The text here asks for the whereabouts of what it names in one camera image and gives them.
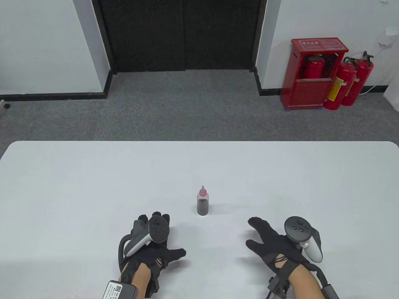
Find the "person's left hand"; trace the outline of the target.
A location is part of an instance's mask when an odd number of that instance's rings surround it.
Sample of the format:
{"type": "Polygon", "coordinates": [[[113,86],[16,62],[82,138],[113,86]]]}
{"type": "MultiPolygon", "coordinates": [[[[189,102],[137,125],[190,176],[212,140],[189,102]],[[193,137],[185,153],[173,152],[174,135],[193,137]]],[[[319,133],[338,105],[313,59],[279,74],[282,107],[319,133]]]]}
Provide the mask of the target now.
{"type": "Polygon", "coordinates": [[[130,234],[125,235],[118,248],[118,263],[122,274],[134,275],[141,264],[146,265],[153,278],[169,263],[186,255],[180,249],[168,249],[170,216],[156,211],[150,218],[140,215],[133,222],[130,234]]]}

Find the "person's right hand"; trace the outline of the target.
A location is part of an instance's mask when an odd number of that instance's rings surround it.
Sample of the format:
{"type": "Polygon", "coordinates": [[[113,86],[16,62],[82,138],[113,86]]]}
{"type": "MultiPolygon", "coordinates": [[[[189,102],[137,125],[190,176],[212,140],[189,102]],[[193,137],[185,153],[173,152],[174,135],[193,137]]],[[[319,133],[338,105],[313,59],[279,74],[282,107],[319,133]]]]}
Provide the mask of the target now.
{"type": "Polygon", "coordinates": [[[267,221],[251,217],[248,219],[248,224],[258,232],[262,243],[249,239],[246,241],[247,248],[257,254],[275,274],[278,274],[282,268],[281,265],[277,267],[277,263],[285,261],[291,261],[295,265],[308,263],[300,250],[285,235],[278,234],[267,221]]]}

